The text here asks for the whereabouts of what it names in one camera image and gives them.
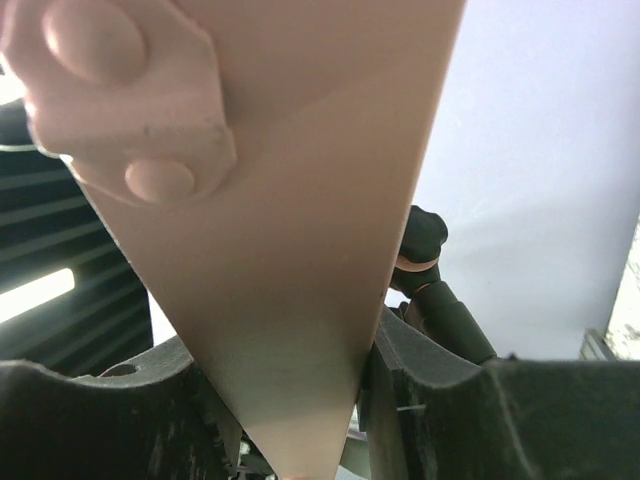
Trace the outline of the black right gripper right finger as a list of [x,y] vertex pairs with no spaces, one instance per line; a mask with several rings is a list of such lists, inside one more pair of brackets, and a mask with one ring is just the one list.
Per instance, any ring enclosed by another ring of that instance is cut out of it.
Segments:
[[384,310],[359,398],[375,479],[635,479],[639,366],[470,363]]

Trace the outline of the pink perforated music stand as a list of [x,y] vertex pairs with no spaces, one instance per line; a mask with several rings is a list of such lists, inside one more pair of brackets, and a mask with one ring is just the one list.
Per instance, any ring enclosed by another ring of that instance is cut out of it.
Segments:
[[286,479],[334,477],[461,1],[5,1],[29,133]]

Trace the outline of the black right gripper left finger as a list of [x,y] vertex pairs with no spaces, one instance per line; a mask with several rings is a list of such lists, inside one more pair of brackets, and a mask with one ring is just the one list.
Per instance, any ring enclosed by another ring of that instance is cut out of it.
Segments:
[[182,341],[75,378],[1,364],[4,479],[272,479]]

